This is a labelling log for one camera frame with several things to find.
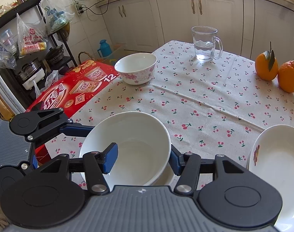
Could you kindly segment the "blue thermos jug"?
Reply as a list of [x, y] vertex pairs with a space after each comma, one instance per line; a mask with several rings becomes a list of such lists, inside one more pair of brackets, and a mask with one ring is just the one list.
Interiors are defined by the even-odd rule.
[[105, 58], [108, 57], [112, 53], [112, 49], [110, 45], [107, 43], [106, 39], [103, 39], [99, 42], [100, 47], [97, 50], [100, 57]]

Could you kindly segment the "orange with green leaf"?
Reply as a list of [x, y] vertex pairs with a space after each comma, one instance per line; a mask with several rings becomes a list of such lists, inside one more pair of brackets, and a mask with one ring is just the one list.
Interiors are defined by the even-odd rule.
[[255, 59], [255, 71], [261, 79], [272, 81], [276, 78], [278, 70], [277, 59], [270, 41], [270, 49], [259, 54]]

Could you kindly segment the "large white bowl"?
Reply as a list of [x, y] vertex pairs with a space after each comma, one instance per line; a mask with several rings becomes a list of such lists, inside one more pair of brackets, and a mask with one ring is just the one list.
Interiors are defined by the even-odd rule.
[[174, 172], [168, 163], [160, 175], [160, 177], [152, 184], [152, 186], [163, 186], [163, 185], [170, 185], [174, 179]]

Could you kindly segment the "orange without leaf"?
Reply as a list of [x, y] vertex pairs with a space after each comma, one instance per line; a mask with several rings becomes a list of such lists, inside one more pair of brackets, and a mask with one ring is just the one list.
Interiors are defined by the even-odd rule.
[[294, 93], [294, 60], [285, 62], [280, 66], [277, 80], [283, 91]]

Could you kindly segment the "small floral white bowl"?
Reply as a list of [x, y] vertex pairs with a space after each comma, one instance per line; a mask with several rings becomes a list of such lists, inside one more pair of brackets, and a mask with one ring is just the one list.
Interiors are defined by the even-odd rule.
[[114, 69], [127, 84], [141, 85], [153, 78], [156, 63], [157, 57], [152, 53], [134, 53], [117, 61]]

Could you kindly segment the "plastic bag with snacks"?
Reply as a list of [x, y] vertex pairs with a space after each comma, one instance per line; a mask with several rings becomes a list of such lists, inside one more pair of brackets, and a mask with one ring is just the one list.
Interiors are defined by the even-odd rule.
[[38, 23], [26, 23], [17, 13], [16, 20], [19, 58], [47, 49], [48, 39], [43, 17]]

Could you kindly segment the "glass water pitcher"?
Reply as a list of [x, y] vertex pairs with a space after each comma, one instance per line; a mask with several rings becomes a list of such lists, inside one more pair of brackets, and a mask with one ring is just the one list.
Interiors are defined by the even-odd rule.
[[209, 26], [192, 27], [193, 45], [198, 60], [212, 61], [221, 58], [223, 44], [217, 33], [217, 29]]

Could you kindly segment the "white plate with fruit print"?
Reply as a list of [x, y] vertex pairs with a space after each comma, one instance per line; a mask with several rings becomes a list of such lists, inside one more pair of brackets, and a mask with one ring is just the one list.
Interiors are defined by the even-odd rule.
[[283, 200], [275, 223], [279, 231], [294, 231], [294, 127], [274, 125], [256, 139], [247, 169], [276, 188]]

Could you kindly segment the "black storage rack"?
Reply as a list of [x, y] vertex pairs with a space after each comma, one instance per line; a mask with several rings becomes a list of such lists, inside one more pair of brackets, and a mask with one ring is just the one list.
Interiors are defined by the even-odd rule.
[[54, 70], [74, 57], [63, 28], [71, 14], [56, 0], [27, 0], [0, 17], [0, 93], [24, 112]]

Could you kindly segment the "white kitchen cabinets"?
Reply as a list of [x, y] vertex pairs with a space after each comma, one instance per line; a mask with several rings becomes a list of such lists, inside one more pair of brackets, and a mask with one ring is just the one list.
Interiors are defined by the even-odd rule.
[[115, 0], [100, 5], [114, 44], [152, 52], [171, 40], [190, 43], [192, 28], [215, 28], [226, 52], [254, 60], [272, 48], [294, 60], [294, 7], [268, 0]]

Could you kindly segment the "red drink carton box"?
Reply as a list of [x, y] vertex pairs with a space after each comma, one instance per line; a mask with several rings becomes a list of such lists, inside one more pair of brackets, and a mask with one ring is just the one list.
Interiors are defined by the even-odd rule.
[[[75, 113], [81, 111], [86, 103], [94, 99], [118, 76], [119, 73], [113, 66], [87, 60], [45, 89], [26, 111], [61, 107], [74, 123], [93, 125], [93, 116], [83, 120], [82, 117], [75, 117]], [[59, 154], [69, 154], [71, 158], [76, 158], [83, 141], [84, 138], [78, 136], [55, 136], [46, 144], [37, 147], [35, 155], [42, 165]]]

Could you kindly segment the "cherry print tablecloth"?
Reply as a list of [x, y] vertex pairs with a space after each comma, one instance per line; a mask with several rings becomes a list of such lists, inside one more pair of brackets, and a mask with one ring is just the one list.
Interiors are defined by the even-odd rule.
[[261, 80], [253, 61], [225, 52], [217, 61], [199, 63], [193, 45], [179, 41], [154, 54], [150, 82], [127, 85], [115, 78], [74, 116], [93, 116], [90, 126], [96, 126], [119, 113], [147, 113], [164, 124], [180, 152], [225, 154], [241, 165], [268, 127], [294, 127], [294, 93]]

